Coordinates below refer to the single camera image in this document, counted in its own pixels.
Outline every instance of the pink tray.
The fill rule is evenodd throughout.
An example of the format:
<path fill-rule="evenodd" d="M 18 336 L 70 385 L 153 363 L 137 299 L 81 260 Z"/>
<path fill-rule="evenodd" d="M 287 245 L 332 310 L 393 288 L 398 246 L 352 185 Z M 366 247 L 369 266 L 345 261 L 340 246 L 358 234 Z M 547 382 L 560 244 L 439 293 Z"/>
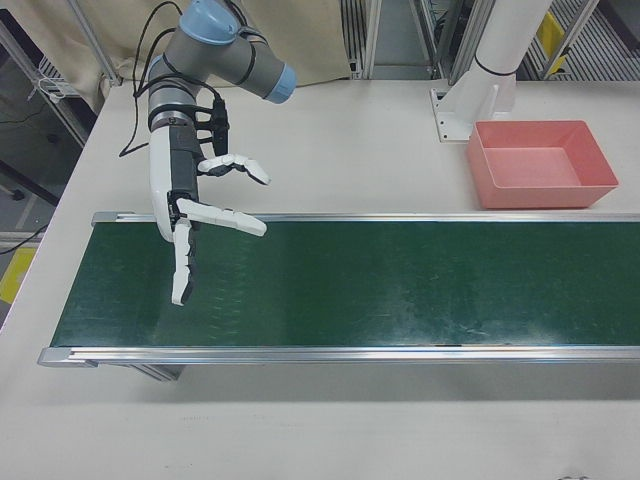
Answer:
<path fill-rule="evenodd" d="M 618 186 L 579 120 L 477 122 L 467 157 L 485 208 L 584 208 Z"/>

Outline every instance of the floor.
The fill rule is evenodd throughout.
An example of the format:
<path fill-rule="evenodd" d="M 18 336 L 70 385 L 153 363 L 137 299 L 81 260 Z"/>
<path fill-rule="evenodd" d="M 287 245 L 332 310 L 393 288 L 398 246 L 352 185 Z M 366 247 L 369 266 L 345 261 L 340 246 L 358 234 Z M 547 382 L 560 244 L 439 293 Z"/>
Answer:
<path fill-rule="evenodd" d="M 60 196 L 80 156 L 81 148 L 17 65 L 8 59 L 0 66 L 0 159 L 41 186 Z M 25 122 L 15 122 L 33 115 Z M 2 232 L 33 232 L 46 224 L 55 207 L 0 174 L 0 185 L 24 192 L 13 200 L 0 191 L 0 235 Z M 0 277 L 11 255 L 0 255 Z M 0 326 L 9 305 L 0 301 Z"/>

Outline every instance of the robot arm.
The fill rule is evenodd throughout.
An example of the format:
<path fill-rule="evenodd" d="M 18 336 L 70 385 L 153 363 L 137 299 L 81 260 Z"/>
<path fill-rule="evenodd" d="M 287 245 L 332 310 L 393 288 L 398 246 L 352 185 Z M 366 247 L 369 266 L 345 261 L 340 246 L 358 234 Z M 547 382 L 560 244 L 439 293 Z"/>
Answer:
<path fill-rule="evenodd" d="M 228 153 L 229 125 L 222 98 L 216 93 L 210 109 L 197 105 L 200 89 L 210 88 L 205 82 L 211 74 L 273 103 L 287 100 L 296 86 L 295 72 L 273 55 L 260 32 L 239 25 L 216 0 L 193 0 L 166 51 L 151 64 L 151 194 L 160 233 L 174 244 L 171 300 L 177 305 L 183 305 L 193 289 L 193 222 L 258 236 L 267 230 L 255 217 L 205 205 L 198 198 L 199 175 L 219 177 L 238 170 L 263 185 L 270 182 L 255 160 Z M 209 121 L 198 121 L 198 112 L 209 114 Z M 198 130 L 211 132 L 215 158 L 205 158 Z"/>

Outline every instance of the black cable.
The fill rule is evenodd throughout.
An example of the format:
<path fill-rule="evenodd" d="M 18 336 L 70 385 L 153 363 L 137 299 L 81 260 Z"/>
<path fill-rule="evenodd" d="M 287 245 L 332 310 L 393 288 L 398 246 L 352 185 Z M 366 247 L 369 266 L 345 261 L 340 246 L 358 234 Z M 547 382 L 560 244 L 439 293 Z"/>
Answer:
<path fill-rule="evenodd" d="M 7 253 L 11 253 L 11 252 L 15 252 L 17 249 L 19 249 L 22 245 L 24 245 L 25 243 L 29 243 L 31 240 L 33 240 L 34 238 L 36 238 L 38 236 L 38 234 L 40 232 L 42 232 L 45 228 L 47 228 L 49 226 L 49 224 L 47 223 L 46 225 L 41 226 L 38 230 L 36 230 L 35 232 L 33 232 L 33 235 L 31 235 L 29 238 L 21 241 L 20 243 L 18 243 L 17 245 L 14 245 L 11 248 L 8 248 L 7 250 L 3 250 L 0 252 L 0 255 L 6 255 Z"/>
<path fill-rule="evenodd" d="M 17 124 L 21 124 L 21 123 L 27 122 L 28 120 L 32 119 L 36 115 L 40 115 L 42 113 L 42 111 L 44 110 L 45 106 L 46 106 L 46 103 L 43 103 L 40 106 L 40 109 L 37 112 L 30 113 L 29 115 L 24 117 L 22 120 L 4 120 L 4 121 L 0 122 L 0 125 L 17 125 Z"/>
<path fill-rule="evenodd" d="M 224 0 L 224 3 L 233 12 L 233 14 L 240 21 L 240 24 L 243 27 L 249 26 L 249 23 L 247 22 L 247 17 L 245 17 L 244 13 L 242 13 L 242 10 L 240 9 L 240 7 L 238 7 L 238 5 L 233 3 L 231 0 Z"/>
<path fill-rule="evenodd" d="M 154 78 L 153 80 L 147 82 L 141 89 L 139 89 L 138 92 L 137 92 L 137 95 L 141 96 L 144 92 L 149 90 L 156 83 L 162 82 L 163 80 L 166 80 L 168 78 L 179 78 L 180 80 L 184 80 L 187 83 L 191 83 L 193 85 L 198 85 L 198 86 L 200 86 L 202 88 L 206 88 L 211 93 L 213 93 L 213 96 L 214 96 L 214 98 L 216 100 L 221 100 L 222 99 L 222 97 L 220 96 L 218 91 L 215 88 L 213 88 L 211 85 L 207 85 L 206 83 L 204 83 L 201 80 L 198 80 L 197 78 L 190 77 L 190 76 L 185 75 L 184 73 L 180 73 L 180 72 L 166 73 L 164 75 L 160 75 L 159 77 Z"/>
<path fill-rule="evenodd" d="M 139 108 L 138 108 L 138 97 L 136 96 L 136 68 L 138 68 L 138 62 L 140 61 L 140 50 L 142 49 L 142 42 L 144 41 L 144 37 L 147 34 L 147 29 L 149 28 L 149 25 L 151 24 L 151 20 L 153 20 L 153 17 L 156 15 L 158 10 L 160 10 L 162 7 L 164 7 L 166 5 L 173 5 L 175 7 L 175 9 L 178 11 L 178 13 L 180 15 L 182 15 L 182 10 L 180 9 L 180 7 L 178 6 L 178 4 L 176 2 L 165 1 L 165 2 L 162 2 L 162 3 L 158 4 L 156 6 L 156 8 L 154 8 L 151 11 L 151 13 L 149 14 L 149 17 L 147 17 L 147 21 L 144 24 L 144 27 L 142 29 L 142 33 L 140 34 L 140 39 L 138 40 L 138 46 L 136 47 L 136 56 L 135 56 L 135 60 L 133 62 L 132 79 L 133 79 L 133 103 L 134 103 L 134 112 L 135 112 L 135 123 L 133 125 L 133 131 L 131 133 L 131 138 L 129 139 L 129 142 L 127 143 L 127 145 L 120 152 L 120 155 L 119 155 L 120 157 L 124 157 L 125 155 L 129 155 L 130 153 L 133 153 L 136 150 L 140 150 L 141 148 L 146 147 L 147 145 L 149 145 L 149 143 L 147 142 L 147 143 L 143 143 L 143 144 L 137 145 L 136 147 L 130 148 L 131 144 L 133 143 L 133 141 L 136 138 L 136 135 L 138 134 L 138 121 L 140 119 L 140 112 L 139 112 Z M 149 55 L 147 55 L 147 60 L 150 57 L 151 57 L 151 52 L 149 52 Z"/>

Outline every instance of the white tabletop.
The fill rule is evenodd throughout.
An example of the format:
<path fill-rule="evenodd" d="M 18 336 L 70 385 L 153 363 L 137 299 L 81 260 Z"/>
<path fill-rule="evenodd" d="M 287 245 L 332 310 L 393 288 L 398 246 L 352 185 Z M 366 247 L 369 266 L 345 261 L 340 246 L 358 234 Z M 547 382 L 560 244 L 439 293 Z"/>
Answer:
<path fill-rule="evenodd" d="M 205 178 L 201 199 L 261 213 L 477 212 L 464 145 L 437 141 L 433 85 L 333 82 L 281 106 L 225 90 L 231 150 L 273 182 Z M 636 83 L 522 83 L 514 118 L 586 120 L 621 186 L 581 214 L 635 213 L 639 107 Z M 1 478 L 636 478 L 632 365 L 189 367 L 173 384 L 37 366 L 93 213 L 151 211 L 146 152 L 117 156 L 131 122 L 130 85 L 113 89 L 0 331 Z"/>

